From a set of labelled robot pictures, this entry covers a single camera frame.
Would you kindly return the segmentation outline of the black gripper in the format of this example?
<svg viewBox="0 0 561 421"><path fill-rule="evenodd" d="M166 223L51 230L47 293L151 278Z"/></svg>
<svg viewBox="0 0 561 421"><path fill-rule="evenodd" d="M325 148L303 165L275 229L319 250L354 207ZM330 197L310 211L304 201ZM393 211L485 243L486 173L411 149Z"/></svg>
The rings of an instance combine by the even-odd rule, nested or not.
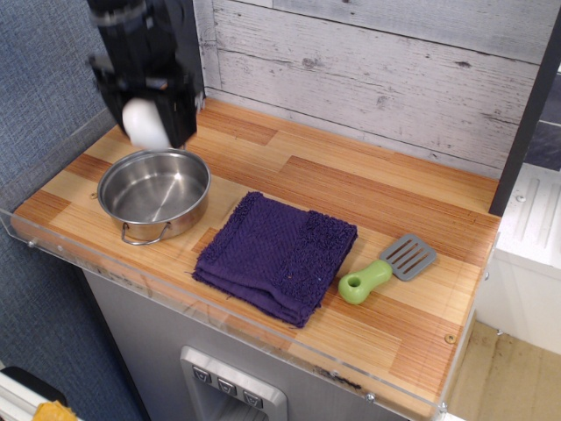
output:
<svg viewBox="0 0 561 421"><path fill-rule="evenodd" d="M192 77L178 60L176 8L91 8L105 52L89 57L97 87L119 127L133 97L154 100L168 142L180 148L197 132ZM183 90L190 94L171 96Z"/></svg>

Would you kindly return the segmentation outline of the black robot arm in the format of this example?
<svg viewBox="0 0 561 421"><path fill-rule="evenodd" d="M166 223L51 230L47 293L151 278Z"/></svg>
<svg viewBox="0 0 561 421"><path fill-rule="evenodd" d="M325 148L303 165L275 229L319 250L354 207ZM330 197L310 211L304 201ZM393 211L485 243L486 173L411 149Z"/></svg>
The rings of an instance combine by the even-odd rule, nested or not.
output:
<svg viewBox="0 0 561 421"><path fill-rule="evenodd" d="M181 62L168 8L163 1L89 1L90 16L105 55L89 56L97 87L119 126L134 99L156 109L170 146L185 145L196 133L203 94L195 71Z"/></svg>

